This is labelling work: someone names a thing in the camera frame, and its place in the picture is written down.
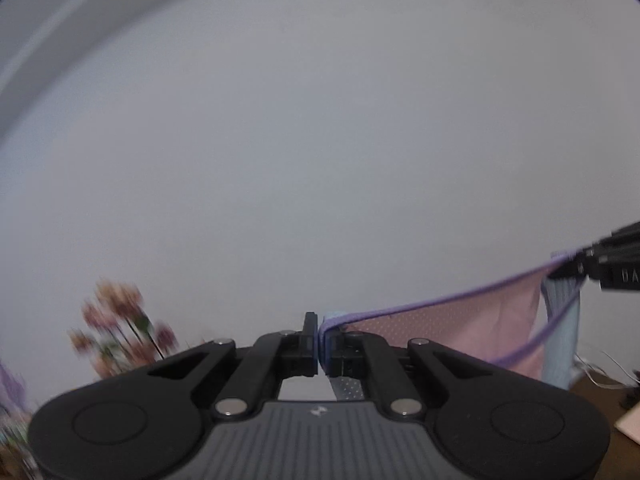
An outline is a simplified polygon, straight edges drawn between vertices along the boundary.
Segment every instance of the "cable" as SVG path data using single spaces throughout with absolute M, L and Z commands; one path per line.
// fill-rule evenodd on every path
M 602 368 L 600 368 L 599 366 L 594 366 L 594 365 L 591 365 L 591 364 L 588 364 L 587 362 L 585 362 L 584 359 L 581 358 L 578 354 L 574 354 L 574 356 L 582 364 L 582 366 L 578 366 L 578 368 L 580 368 L 580 370 L 582 370 L 584 372 L 584 374 L 588 377 L 588 379 L 593 384 L 595 384 L 597 387 L 602 388 L 603 390 L 626 390 L 626 389 L 629 388 L 629 386 L 627 386 L 626 384 L 603 384 L 603 383 L 599 383 L 598 381 L 596 381 L 593 378 L 593 376 L 591 375 L 591 372 L 601 373 L 606 378 L 610 379 L 609 375 L 607 375 L 607 373 Z
M 613 361 L 613 362 L 614 362 L 614 364 L 615 364 L 618 368 L 620 368 L 620 369 L 624 372 L 624 374 L 625 374 L 629 379 L 631 379 L 631 380 L 632 380 L 633 382 L 635 382 L 636 384 L 640 385 L 640 379 L 638 379 L 638 377 L 636 377 L 635 375 L 632 375 L 632 374 L 630 374 L 628 371 L 626 371 L 626 368 L 625 368 L 625 367 L 623 367 L 623 366 L 622 366 L 618 361 L 616 361 L 616 360 L 615 360 L 611 355 L 609 355 L 607 352 L 605 352 L 604 350 L 602 350 L 602 349 L 598 348 L 597 346 L 594 346 L 594 345 L 592 345 L 592 344 L 590 344 L 590 343 L 587 343 L 587 342 L 584 342 L 584 341 L 580 341 L 579 343 L 580 343 L 581 345 L 584 345 L 584 346 L 588 346 L 588 347 L 590 347 L 590 348 L 593 348 L 593 349 L 594 349 L 594 350 L 596 350 L 597 352 L 600 352 L 601 354 L 606 355 L 606 356 L 607 356 L 611 361 Z M 580 361 L 581 361 L 583 364 L 587 365 L 588 367 L 590 367 L 590 368 L 593 370 L 593 365 L 588 365 L 588 364 L 587 364 L 587 363 L 585 363 L 585 362 L 584 362 L 580 357 L 578 357 L 578 359 L 580 359 Z M 603 375 L 605 375 L 605 376 L 607 376 L 608 378 L 610 378 L 610 377 L 609 377 L 609 374 L 604 373 Z

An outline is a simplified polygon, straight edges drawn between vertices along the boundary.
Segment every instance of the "green stem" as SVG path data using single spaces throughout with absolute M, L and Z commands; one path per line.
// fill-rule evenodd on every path
M 120 373 L 123 373 L 125 371 L 125 369 L 122 366 L 120 366 L 120 363 L 118 362 L 117 359 L 112 358 L 111 362 L 115 365 L 115 367 L 118 369 Z
M 118 343 L 118 346 L 120 347 L 120 349 L 122 350 L 122 352 L 124 353 L 124 355 L 130 356 L 129 351 L 124 347 L 124 345 L 122 344 L 122 341 L 120 341 L 120 340 L 118 339 L 118 337 L 113 333 L 113 331 L 112 331 L 110 328 L 108 328 L 108 329 L 107 329 L 107 332 L 109 332 L 109 334 L 111 334 L 111 337 L 113 337 L 114 341 L 115 341 L 116 343 Z
M 120 335 L 122 336 L 122 338 L 124 339 L 124 341 L 125 341 L 129 346 L 131 346 L 130 341 L 127 339 L 127 336 L 125 336 L 125 335 L 124 335 L 124 332 L 122 331 L 122 329 L 120 328 L 120 326 L 119 326 L 119 325 L 117 325 L 117 327 L 118 327 L 118 332 L 120 332 Z
M 129 325 L 129 328 L 131 329 L 131 331 L 136 335 L 136 337 L 138 338 L 138 341 L 140 341 L 142 343 L 142 338 L 140 337 L 140 334 L 136 331 L 135 328 L 133 328 L 133 325 L 131 324 L 131 322 L 127 319 L 127 324 Z
M 149 341 L 151 341 L 152 345 L 156 348 L 156 350 L 160 354 L 160 358 L 164 359 L 164 356 L 162 355 L 162 352 L 160 351 L 160 349 L 158 348 L 158 345 L 156 344 L 156 342 L 154 341 L 154 339 L 151 336 L 149 336 Z

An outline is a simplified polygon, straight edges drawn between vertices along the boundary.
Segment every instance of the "silver rivet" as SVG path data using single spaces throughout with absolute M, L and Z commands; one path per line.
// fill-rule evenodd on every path
M 415 399 L 396 399 L 391 403 L 391 411 L 398 415 L 415 415 L 422 409 L 422 403 Z
M 236 399 L 235 397 L 222 399 L 216 403 L 216 411 L 222 415 L 240 415 L 240 413 L 244 413 L 246 409 L 246 402 L 242 399 Z

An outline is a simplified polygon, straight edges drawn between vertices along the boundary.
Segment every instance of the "flower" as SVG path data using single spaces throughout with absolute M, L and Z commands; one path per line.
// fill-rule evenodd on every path
M 79 354 L 86 354 L 95 345 L 95 339 L 93 337 L 79 330 L 69 332 L 69 338 L 71 339 L 71 344 L 74 346 L 74 349 Z
M 156 344 L 162 351 L 173 350 L 178 345 L 174 331 L 166 323 L 156 326 Z
M 113 377 L 114 375 L 118 374 L 118 370 L 116 369 L 116 365 L 113 359 L 108 358 L 105 355 L 101 355 L 100 357 L 94 359 L 92 361 L 92 365 L 101 379 Z
M 95 297 L 106 309 L 123 319 L 133 319 L 142 314 L 142 295 L 135 285 L 100 280 Z
M 156 349 L 151 341 L 136 341 L 129 345 L 129 359 L 134 366 L 156 362 Z
M 113 330 L 118 326 L 118 319 L 111 312 L 100 310 L 89 301 L 82 307 L 82 317 L 87 326 L 96 330 Z

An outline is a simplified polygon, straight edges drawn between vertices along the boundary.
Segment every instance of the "white wall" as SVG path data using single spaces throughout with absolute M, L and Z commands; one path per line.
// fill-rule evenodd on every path
M 66 330 L 99 276 L 249 344 L 636 221 L 638 45 L 635 0 L 172 2 L 0 147 L 0 355 L 36 402 L 91 380 Z M 639 367 L 638 327 L 586 289 L 583 339 Z

